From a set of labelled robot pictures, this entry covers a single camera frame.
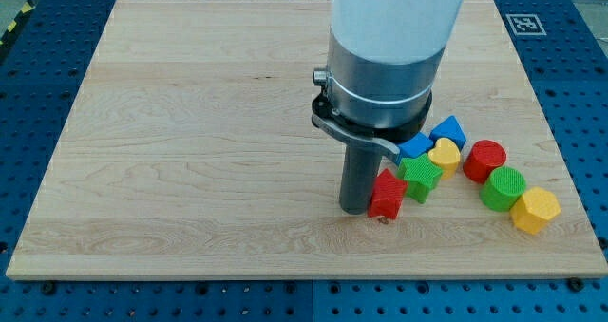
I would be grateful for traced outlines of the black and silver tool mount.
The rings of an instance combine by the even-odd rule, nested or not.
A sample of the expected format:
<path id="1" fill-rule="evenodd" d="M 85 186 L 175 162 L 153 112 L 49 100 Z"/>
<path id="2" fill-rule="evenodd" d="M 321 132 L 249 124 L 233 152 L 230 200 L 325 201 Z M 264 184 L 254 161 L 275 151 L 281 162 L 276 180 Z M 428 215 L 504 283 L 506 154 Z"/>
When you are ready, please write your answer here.
<path id="1" fill-rule="evenodd" d="M 432 94 L 420 113 L 408 122 L 393 128 L 367 127 L 348 120 L 330 103 L 326 90 L 312 101 L 312 124 L 347 146 L 379 154 L 395 163 L 405 157 L 403 144 L 422 129 L 431 108 Z"/>

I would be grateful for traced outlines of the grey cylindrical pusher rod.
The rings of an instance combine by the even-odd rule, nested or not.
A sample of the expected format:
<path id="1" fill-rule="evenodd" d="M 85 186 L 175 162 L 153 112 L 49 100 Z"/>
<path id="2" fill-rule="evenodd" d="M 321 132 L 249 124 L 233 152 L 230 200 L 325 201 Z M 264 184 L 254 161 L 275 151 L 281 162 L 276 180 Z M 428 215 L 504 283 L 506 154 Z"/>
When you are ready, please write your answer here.
<path id="1" fill-rule="evenodd" d="M 368 211 L 381 159 L 377 153 L 346 146 L 339 193 L 343 211 L 351 215 Z"/>

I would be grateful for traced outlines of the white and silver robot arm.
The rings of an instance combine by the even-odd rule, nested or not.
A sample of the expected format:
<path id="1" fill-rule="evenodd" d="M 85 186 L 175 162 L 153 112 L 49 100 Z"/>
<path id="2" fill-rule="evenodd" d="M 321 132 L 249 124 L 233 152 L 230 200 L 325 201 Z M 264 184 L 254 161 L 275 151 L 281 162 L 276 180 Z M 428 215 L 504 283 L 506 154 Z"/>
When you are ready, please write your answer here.
<path id="1" fill-rule="evenodd" d="M 463 0 L 332 0 L 312 123 L 346 146 L 339 205 L 367 211 L 384 158 L 424 125 Z"/>

